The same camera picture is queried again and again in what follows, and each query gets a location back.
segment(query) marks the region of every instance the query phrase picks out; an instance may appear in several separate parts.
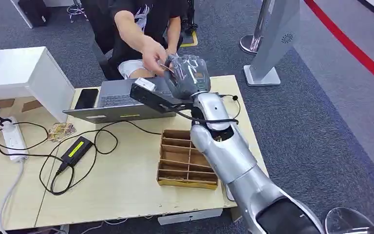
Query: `person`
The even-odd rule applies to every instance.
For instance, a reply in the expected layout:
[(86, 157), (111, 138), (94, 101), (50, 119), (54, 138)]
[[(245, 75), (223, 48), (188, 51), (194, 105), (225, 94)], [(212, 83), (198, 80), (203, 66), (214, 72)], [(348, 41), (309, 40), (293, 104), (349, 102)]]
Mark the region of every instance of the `person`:
[(186, 9), (187, 0), (109, 0), (117, 27), (112, 57), (124, 78), (164, 74), (159, 63), (177, 52)]

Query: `cardboard divider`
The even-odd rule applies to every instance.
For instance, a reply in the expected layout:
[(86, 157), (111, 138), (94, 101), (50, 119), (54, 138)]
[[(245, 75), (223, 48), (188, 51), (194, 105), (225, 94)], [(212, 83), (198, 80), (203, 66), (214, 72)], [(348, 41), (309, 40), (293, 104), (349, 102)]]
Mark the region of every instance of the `cardboard divider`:
[(157, 181), (160, 185), (216, 189), (218, 178), (190, 140), (189, 131), (164, 130)]

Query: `black smartphone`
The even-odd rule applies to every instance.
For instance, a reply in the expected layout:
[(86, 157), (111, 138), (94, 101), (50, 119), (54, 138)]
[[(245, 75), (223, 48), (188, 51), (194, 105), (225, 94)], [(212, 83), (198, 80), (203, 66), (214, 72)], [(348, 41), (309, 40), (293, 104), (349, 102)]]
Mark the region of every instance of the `black smartphone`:
[(75, 105), (75, 110), (93, 108), (98, 89), (83, 89)]

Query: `human hand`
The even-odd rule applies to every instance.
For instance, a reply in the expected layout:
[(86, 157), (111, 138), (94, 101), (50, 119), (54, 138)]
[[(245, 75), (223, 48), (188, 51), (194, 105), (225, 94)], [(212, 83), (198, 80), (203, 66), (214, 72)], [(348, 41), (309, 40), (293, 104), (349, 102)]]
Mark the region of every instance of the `human hand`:
[(152, 71), (157, 75), (164, 74), (164, 70), (161, 68), (159, 63), (164, 64), (167, 59), (167, 53), (160, 43), (145, 36), (144, 46), (141, 53), (143, 54), (143, 65), (147, 70)]

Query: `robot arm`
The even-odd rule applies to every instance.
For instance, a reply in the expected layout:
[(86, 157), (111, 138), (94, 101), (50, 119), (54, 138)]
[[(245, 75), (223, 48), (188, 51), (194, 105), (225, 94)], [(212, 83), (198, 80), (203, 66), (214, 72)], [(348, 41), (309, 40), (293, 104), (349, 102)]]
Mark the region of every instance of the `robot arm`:
[(170, 56), (166, 82), (176, 99), (154, 94), (133, 84), (131, 97), (160, 111), (190, 109), (190, 136), (211, 167), (227, 185), (252, 234), (323, 234), (315, 214), (276, 186), (257, 161), (230, 119), (218, 94), (210, 93), (206, 63), (196, 56)]

